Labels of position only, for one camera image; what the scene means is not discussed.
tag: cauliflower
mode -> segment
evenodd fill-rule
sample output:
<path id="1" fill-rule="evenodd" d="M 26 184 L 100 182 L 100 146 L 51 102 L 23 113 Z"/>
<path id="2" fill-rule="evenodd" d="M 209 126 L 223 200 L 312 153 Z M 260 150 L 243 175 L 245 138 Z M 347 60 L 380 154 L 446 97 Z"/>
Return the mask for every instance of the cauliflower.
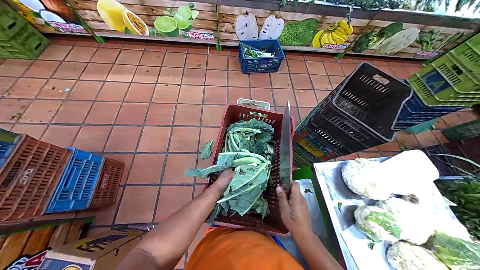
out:
<path id="1" fill-rule="evenodd" d="M 388 249 L 387 260 L 397 270 L 448 270 L 432 251 L 401 241 Z"/>
<path id="2" fill-rule="evenodd" d="M 342 168 L 345 184 L 358 195 L 374 200 L 386 200 L 393 188 L 387 180 L 378 177 L 380 162 L 367 159 L 355 159 Z"/>
<path id="3" fill-rule="evenodd" d="M 399 240 L 402 230 L 389 211 L 376 206 L 359 206 L 354 216 L 357 229 L 373 241 L 395 243 Z"/>
<path id="4" fill-rule="evenodd" d="M 419 204 L 391 197 L 377 202 L 376 205 L 395 216 L 402 229 L 402 240 L 421 245 L 434 233 L 431 214 Z"/>

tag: painted fruit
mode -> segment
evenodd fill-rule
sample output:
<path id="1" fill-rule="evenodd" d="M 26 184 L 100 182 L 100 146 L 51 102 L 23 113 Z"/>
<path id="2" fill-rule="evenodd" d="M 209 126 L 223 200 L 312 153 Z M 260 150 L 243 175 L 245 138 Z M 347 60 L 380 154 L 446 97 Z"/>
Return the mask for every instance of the painted fruit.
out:
<path id="1" fill-rule="evenodd" d="M 155 19 L 155 28 L 164 37 L 176 37 L 179 35 L 177 21 L 170 16 L 160 16 Z"/>

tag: green leaf on floor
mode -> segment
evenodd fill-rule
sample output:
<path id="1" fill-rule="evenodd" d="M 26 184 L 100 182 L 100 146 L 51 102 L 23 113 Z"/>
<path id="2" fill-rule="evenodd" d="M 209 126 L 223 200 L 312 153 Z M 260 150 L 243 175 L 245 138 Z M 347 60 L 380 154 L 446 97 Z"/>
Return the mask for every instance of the green leaf on floor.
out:
<path id="1" fill-rule="evenodd" d="M 202 146 L 202 153 L 200 155 L 200 158 L 201 159 L 207 159 L 208 157 L 210 157 L 210 155 L 212 154 L 212 150 L 210 150 L 210 148 L 213 146 L 213 140 L 209 141 L 208 143 L 204 144 Z"/>

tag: vegetable scraps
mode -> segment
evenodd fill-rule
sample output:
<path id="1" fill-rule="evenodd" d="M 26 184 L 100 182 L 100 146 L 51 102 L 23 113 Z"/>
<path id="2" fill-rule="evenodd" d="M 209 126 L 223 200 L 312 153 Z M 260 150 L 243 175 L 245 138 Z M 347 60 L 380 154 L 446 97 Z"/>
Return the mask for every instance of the vegetable scraps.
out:
<path id="1" fill-rule="evenodd" d="M 212 223 L 219 213 L 243 216 L 255 210 L 263 219 L 270 212 L 262 193 L 270 179 L 275 156 L 273 132 L 271 125 L 256 119 L 233 123 L 227 128 L 225 145 L 218 154 L 217 163 L 205 169 L 185 171 L 187 176 L 205 178 L 210 173 L 235 168 L 236 174 L 217 201 L 208 223 Z"/>

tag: knife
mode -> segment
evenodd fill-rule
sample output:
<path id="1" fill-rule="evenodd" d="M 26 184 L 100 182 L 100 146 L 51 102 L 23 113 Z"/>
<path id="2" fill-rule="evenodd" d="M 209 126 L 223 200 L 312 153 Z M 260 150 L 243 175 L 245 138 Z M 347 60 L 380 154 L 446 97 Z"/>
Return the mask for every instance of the knife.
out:
<path id="1" fill-rule="evenodd" d="M 286 187 L 290 187 L 292 179 L 292 132 L 290 122 L 290 101 L 285 106 L 282 119 L 280 137 L 280 180 Z"/>

